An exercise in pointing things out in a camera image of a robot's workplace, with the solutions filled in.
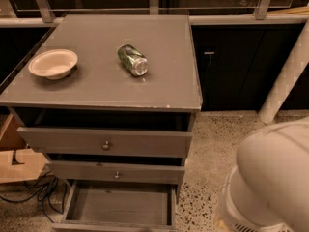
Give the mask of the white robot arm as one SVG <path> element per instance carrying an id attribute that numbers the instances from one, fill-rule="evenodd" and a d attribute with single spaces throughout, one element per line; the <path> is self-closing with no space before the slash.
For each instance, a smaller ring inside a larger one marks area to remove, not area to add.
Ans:
<path id="1" fill-rule="evenodd" d="M 309 232 L 309 118 L 252 131 L 225 179 L 220 232 Z"/>

